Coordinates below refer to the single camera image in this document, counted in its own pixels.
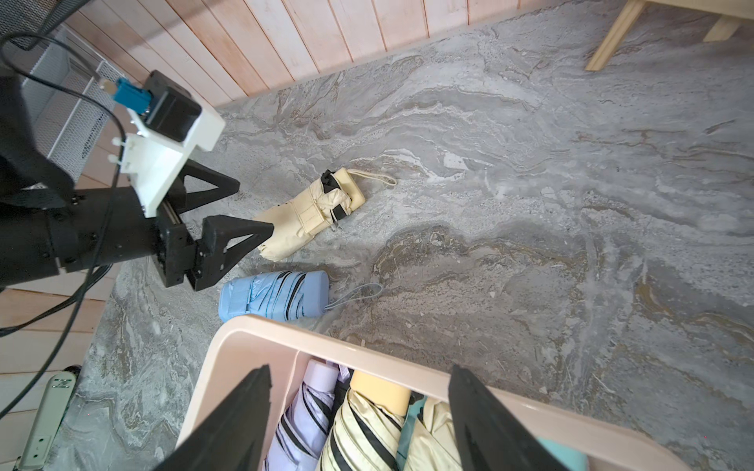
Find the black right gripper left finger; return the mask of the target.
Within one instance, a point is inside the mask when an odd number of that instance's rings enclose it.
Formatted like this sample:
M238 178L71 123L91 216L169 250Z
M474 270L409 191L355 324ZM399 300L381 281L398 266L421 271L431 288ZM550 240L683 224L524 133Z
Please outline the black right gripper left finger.
M256 470L270 412L270 368L249 372L158 471Z

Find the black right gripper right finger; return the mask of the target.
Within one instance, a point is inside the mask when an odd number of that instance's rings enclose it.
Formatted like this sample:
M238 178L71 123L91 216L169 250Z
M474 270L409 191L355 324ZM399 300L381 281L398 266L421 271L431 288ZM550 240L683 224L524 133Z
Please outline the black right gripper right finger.
M469 369L452 368L449 404L463 469L567 469Z

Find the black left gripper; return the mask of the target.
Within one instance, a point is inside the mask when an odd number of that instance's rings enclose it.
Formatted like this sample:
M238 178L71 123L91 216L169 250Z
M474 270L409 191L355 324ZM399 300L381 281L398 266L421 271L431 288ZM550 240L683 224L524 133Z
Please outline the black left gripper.
M1 286L151 256L166 286L181 284L188 272L196 292L213 287L273 236L274 225L210 216L202 221L201 238L195 243L180 214L234 195L240 185L188 159L153 218L143 215L131 188L79 190L78 202L61 208L3 203Z

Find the cream umbrella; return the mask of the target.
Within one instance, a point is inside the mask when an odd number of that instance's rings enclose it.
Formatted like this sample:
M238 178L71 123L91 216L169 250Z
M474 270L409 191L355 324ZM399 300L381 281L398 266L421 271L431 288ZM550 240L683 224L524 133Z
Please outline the cream umbrella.
M296 197L255 217L274 226L273 235L258 247L261 257L273 262L284 260L361 208L366 197L357 178L387 186L398 184L391 176L355 169L324 172Z
M428 398L416 418L404 470L461 469L450 405L436 398Z

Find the lilac umbrella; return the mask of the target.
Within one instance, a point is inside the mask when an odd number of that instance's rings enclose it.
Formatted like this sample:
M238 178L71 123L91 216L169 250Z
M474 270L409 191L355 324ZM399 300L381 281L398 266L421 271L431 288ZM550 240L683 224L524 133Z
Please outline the lilac umbrella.
M335 412L351 380L349 369L311 359L274 431L264 470L316 470Z

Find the mint green umbrella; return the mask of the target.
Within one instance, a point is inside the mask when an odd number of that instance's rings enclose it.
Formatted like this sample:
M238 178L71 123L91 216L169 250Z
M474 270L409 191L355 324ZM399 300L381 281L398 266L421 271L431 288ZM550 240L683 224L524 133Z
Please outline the mint green umbrella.
M543 438L538 438L538 442L544 447L544 449L546 449L546 451L548 451L548 453L550 453L550 455L553 455L561 465L565 466L567 470L589 470L588 457L585 453Z

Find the teal green umbrella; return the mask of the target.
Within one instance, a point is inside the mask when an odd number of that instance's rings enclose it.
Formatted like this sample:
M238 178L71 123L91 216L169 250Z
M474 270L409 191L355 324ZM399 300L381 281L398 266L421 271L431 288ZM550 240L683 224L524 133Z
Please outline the teal green umbrella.
M397 451L397 465L399 470L403 470L408 460L408 450L410 449L410 442L414 435L414 426L416 420L424 408L426 403L426 396L424 394L418 394L418 392L412 392L410 395L410 401L408 402L408 410L406 411L406 417L404 418L404 426L402 434L399 439L399 447Z

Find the light blue umbrella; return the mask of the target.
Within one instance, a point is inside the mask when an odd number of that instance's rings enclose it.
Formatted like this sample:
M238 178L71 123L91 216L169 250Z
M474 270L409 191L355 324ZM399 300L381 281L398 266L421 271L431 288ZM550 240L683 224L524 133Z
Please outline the light blue umbrella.
M243 315L276 322L319 318L346 303L376 298L383 290L381 284L369 283L331 300L324 271L263 273L227 282L220 292L218 317L223 322Z

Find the pink plastic storage box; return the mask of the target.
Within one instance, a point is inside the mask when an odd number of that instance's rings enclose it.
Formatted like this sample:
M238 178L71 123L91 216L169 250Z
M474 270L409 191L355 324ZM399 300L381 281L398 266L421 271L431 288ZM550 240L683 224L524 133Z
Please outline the pink plastic storage box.
M251 372L269 365L271 410L278 421L313 357L331 360L414 392L447 400L450 374L365 347L257 316L241 316L215 334L188 405L178 441L199 424ZM640 433L493 389L492 394L534 436L577 449L592 470L685 470L674 453Z

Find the beige striped umbrella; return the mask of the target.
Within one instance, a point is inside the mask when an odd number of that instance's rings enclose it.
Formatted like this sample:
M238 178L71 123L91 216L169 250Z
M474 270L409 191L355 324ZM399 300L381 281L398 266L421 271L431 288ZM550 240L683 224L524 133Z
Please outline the beige striped umbrella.
M357 371L318 460L318 470L397 470L412 391Z

